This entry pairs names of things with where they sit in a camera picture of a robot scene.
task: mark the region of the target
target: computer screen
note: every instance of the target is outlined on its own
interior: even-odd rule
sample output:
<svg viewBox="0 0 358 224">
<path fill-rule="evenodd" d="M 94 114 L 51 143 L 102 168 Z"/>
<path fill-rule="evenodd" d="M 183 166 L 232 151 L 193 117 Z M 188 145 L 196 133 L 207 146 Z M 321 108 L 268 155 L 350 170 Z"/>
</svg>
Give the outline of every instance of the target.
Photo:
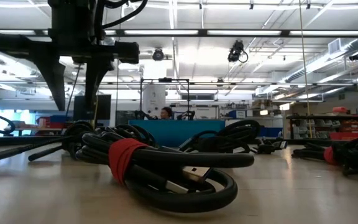
<svg viewBox="0 0 358 224">
<path fill-rule="evenodd" d="M 110 119 L 111 110 L 111 95 L 98 95 L 98 111 L 96 119 Z M 85 96 L 74 97 L 74 115 L 73 119 L 91 120 L 94 118 L 94 113 L 87 113 L 85 110 Z"/>
</svg>

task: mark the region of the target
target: teal bin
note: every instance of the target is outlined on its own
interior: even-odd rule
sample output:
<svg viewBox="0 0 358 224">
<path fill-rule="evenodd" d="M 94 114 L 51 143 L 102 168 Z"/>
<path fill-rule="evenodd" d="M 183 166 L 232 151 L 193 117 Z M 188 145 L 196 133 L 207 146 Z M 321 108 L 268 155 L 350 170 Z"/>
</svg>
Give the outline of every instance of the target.
<svg viewBox="0 0 358 224">
<path fill-rule="evenodd" d="M 129 124 L 144 128 L 154 136 L 158 145 L 167 147 L 179 147 L 202 131 L 220 131 L 224 128 L 224 121 L 219 120 L 129 120 Z"/>
</svg>

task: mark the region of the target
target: wooden table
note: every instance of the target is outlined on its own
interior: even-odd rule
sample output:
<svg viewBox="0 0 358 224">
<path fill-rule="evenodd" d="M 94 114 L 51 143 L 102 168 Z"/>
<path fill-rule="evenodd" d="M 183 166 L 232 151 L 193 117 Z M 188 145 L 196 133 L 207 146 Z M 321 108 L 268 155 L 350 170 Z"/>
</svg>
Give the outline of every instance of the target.
<svg viewBox="0 0 358 224">
<path fill-rule="evenodd" d="M 112 179 L 108 166 L 73 161 L 62 151 L 28 162 L 29 153 L 0 161 L 0 224 L 317 224 L 358 223 L 358 176 L 291 158 L 289 149 L 256 155 L 255 164 L 225 169 L 239 193 L 208 213 L 155 210 Z"/>
<path fill-rule="evenodd" d="M 15 131 L 19 131 L 19 136 L 22 136 L 22 132 L 25 130 L 32 131 L 50 131 L 54 134 L 60 134 L 62 132 L 61 128 L 16 128 Z"/>
</svg>

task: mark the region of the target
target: red velcro strap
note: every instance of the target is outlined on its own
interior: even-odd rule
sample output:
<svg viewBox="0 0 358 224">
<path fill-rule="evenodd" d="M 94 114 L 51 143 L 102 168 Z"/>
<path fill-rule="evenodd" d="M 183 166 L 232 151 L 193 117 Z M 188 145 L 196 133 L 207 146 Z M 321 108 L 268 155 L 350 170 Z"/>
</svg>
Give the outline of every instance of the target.
<svg viewBox="0 0 358 224">
<path fill-rule="evenodd" d="M 131 161 L 132 153 L 142 146 L 147 146 L 138 140 L 127 138 L 110 145 L 109 163 L 113 177 L 122 185 L 125 185 L 124 174 Z"/>
<path fill-rule="evenodd" d="M 328 162 L 329 164 L 331 165 L 339 165 L 336 161 L 335 161 L 335 158 L 334 158 L 334 149 L 329 146 L 326 148 L 326 150 L 324 151 L 324 159 L 326 162 Z"/>
</svg>

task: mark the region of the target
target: air vent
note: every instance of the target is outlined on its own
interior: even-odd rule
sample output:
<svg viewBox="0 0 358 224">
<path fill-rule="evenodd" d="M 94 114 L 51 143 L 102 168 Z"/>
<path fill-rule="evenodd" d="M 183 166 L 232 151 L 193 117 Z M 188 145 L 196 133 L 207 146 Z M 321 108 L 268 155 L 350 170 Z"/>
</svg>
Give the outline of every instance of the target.
<svg viewBox="0 0 358 224">
<path fill-rule="evenodd" d="M 214 100 L 215 94 L 190 94 L 190 100 Z M 187 100 L 187 94 L 182 94 L 181 98 Z"/>
<path fill-rule="evenodd" d="M 345 93 L 341 93 L 338 96 L 339 100 L 345 100 Z"/>
<path fill-rule="evenodd" d="M 340 52 L 341 51 L 341 39 L 338 38 L 338 39 L 332 41 L 331 43 L 329 43 L 328 51 L 329 51 L 330 55 Z"/>
</svg>

